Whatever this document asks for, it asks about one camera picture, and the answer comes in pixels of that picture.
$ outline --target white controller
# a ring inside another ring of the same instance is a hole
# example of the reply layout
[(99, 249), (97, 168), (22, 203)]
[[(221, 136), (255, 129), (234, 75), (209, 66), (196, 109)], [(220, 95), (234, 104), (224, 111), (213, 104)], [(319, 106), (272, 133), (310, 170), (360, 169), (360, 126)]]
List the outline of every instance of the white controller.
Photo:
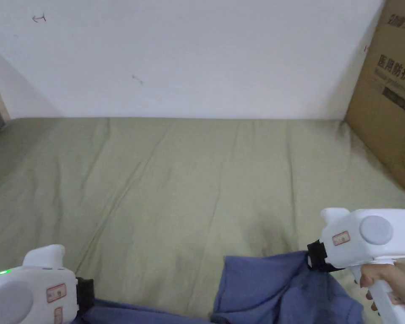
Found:
[[(320, 239), (325, 262), (350, 268), (357, 282), (363, 264), (405, 259), (405, 210), (328, 208), (321, 216), (327, 222)], [(369, 290), (385, 324), (405, 324), (405, 304), (385, 281), (377, 281)]]
[(0, 271), (0, 324), (68, 324), (78, 312), (75, 274), (63, 268), (65, 249), (28, 252), (21, 267)]

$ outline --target hand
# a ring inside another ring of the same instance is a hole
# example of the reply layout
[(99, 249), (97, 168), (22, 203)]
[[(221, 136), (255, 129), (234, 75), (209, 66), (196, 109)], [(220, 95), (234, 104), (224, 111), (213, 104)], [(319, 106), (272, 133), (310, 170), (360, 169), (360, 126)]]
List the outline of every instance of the hand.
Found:
[[(396, 263), (395, 265), (363, 265), (362, 277), (360, 278), (360, 287), (370, 287), (377, 280), (386, 281), (393, 292), (405, 302), (405, 265)], [(370, 292), (366, 294), (368, 300), (372, 299)], [(373, 311), (377, 310), (375, 303), (370, 307)]]

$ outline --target bed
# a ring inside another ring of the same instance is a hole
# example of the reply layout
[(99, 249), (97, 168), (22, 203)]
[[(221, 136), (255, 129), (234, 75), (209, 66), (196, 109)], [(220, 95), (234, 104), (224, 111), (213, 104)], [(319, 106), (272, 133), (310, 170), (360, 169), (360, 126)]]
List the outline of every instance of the bed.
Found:
[[(0, 132), (0, 270), (60, 243), (98, 298), (207, 318), (225, 255), (319, 238), (327, 206), (405, 208), (339, 121), (20, 119)], [(365, 290), (334, 274), (365, 317)]]

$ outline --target red label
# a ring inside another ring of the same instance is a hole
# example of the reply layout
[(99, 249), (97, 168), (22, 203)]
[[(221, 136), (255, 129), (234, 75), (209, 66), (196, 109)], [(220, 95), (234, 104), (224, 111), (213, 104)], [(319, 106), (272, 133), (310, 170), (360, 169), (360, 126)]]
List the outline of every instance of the red label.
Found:
[(55, 302), (66, 295), (66, 285), (63, 283), (61, 285), (48, 288), (46, 290), (46, 301), (48, 303)]
[(393, 305), (405, 305), (403, 300), (401, 300), (400, 297), (398, 297), (393, 291), (390, 291), (387, 294)]
[(54, 309), (54, 324), (63, 324), (63, 307)]
[(349, 234), (347, 231), (333, 236), (332, 239), (333, 239), (333, 244), (335, 246), (340, 246), (341, 244), (344, 244), (344, 243), (350, 241)]

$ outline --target white wall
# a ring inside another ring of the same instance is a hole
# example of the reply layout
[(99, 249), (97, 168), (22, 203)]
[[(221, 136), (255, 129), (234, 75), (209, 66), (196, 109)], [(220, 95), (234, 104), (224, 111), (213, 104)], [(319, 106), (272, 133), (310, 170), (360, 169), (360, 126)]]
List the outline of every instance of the white wall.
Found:
[(0, 0), (0, 88), (12, 118), (342, 118), (382, 1)]

